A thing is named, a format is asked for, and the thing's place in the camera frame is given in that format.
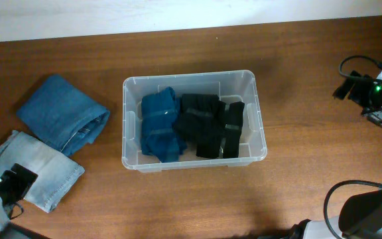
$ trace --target folded blue jeans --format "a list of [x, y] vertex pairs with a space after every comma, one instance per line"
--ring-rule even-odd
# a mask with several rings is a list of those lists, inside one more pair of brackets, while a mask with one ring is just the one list
[[85, 170], [43, 142], [23, 132], [13, 134], [0, 146], [0, 176], [18, 163], [36, 173], [25, 200], [51, 212]]
[[50, 76], [17, 116], [51, 148], [70, 156], [93, 143], [110, 111], [59, 75]]
[[184, 153], [186, 143], [172, 125], [180, 113], [180, 100], [171, 87], [145, 96], [141, 102], [143, 116], [141, 150], [155, 155], [162, 163], [175, 162]]

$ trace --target wooden table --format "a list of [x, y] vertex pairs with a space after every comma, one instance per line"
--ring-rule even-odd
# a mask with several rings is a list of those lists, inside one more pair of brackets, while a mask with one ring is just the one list
[[[96, 142], [71, 157], [86, 172], [57, 209], [22, 202], [26, 212], [13, 222], [51, 238], [221, 238], [321, 220], [333, 184], [382, 181], [382, 129], [355, 103], [331, 97], [344, 80], [338, 64], [352, 54], [382, 60], [382, 17], [0, 42], [0, 144], [12, 129], [30, 133], [15, 110], [49, 74], [111, 110]], [[124, 79], [241, 69], [256, 75], [265, 160], [149, 174], [124, 168]], [[351, 69], [378, 74], [363, 61]], [[330, 214], [369, 190], [338, 190]]]

